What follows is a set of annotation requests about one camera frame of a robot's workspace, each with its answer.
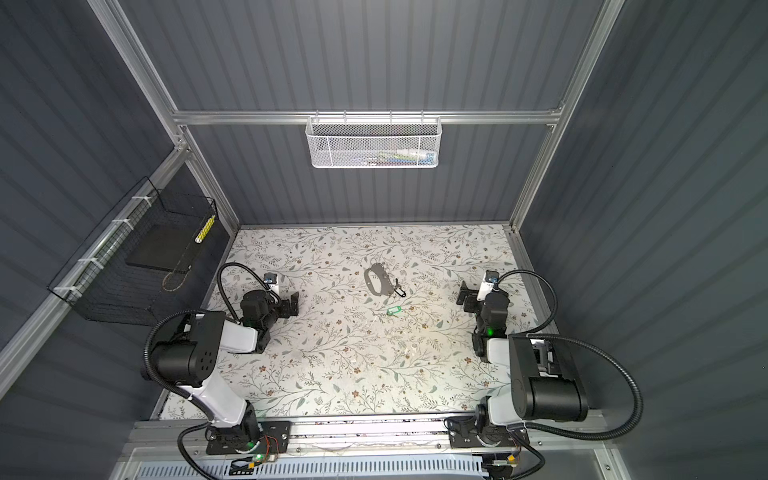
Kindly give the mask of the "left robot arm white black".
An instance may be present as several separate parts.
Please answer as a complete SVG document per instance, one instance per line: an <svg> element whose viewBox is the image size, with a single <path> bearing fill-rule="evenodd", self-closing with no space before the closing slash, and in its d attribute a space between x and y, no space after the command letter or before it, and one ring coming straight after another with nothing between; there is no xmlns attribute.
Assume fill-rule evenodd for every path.
<svg viewBox="0 0 768 480"><path fill-rule="evenodd" d="M251 291L241 307L242 324L227 320L223 311L173 314L153 327L144 346L142 377L204 413L202 429L210 455L278 451L290 431L287 422L261 425L251 402L234 392L216 364L221 351L263 353L269 328L299 314L299 294L277 301L272 293Z"/></svg>

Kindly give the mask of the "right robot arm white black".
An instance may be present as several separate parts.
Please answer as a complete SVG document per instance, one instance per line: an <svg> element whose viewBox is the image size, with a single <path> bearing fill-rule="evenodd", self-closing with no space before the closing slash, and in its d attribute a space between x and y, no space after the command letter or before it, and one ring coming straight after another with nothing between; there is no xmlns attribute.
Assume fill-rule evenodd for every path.
<svg viewBox="0 0 768 480"><path fill-rule="evenodd" d="M457 304L475 315L472 333L475 356L502 367L508 381L475 408L470 434L485 441L494 429L524 421L580 422L589 406L572 355L552 340L518 338L506 332L508 295L484 282L478 289L462 283Z"/></svg>

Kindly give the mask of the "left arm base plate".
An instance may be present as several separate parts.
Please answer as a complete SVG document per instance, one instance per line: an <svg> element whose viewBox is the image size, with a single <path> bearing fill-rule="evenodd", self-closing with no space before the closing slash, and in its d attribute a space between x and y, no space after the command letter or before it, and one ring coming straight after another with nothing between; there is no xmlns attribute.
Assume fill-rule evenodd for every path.
<svg viewBox="0 0 768 480"><path fill-rule="evenodd" d="M248 426L232 428L207 427L208 455L277 455L287 451L292 423L289 421L260 422L255 429Z"/></svg>

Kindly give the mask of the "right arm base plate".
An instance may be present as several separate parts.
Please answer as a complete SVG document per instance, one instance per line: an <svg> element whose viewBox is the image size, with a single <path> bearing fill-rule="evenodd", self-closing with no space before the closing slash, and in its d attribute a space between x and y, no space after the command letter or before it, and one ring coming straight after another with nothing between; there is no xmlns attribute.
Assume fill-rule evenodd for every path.
<svg viewBox="0 0 768 480"><path fill-rule="evenodd" d="M450 446L455 449L521 448L520 440L529 441L523 429L508 430L504 426L481 424L474 415L449 416L443 419Z"/></svg>

